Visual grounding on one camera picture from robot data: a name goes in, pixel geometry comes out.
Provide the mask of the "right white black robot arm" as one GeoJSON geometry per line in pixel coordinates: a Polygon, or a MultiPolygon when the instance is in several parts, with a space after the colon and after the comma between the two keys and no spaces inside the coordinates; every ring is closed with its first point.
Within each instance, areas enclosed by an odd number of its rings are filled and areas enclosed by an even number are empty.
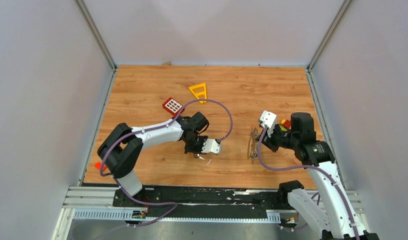
{"type": "Polygon", "coordinates": [[[295,180],[279,185],[277,202],[284,209],[294,208],[321,240],[377,240],[369,232],[351,205],[343,187],[335,156],[325,141],[317,140],[314,119],[310,113],[291,114],[290,127],[277,122],[277,115],[267,110],[259,117],[263,129],[257,137],[257,156],[262,166],[272,171],[305,169],[316,184],[324,208],[308,195],[303,185],[295,180]],[[264,163],[261,146],[271,151],[279,148],[293,150],[301,165],[274,168],[264,163]]]}

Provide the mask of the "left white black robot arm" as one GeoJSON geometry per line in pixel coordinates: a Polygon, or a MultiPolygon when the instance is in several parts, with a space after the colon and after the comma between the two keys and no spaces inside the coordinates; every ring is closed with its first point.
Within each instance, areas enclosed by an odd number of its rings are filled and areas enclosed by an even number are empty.
{"type": "Polygon", "coordinates": [[[126,200],[138,207],[144,203],[142,183],[134,166],[142,150],[168,142],[183,141],[185,153],[203,154],[206,135],[200,135],[209,121],[200,112],[192,117],[179,116],[147,127],[118,124],[97,150],[98,156],[116,182],[127,192],[126,200]]]}

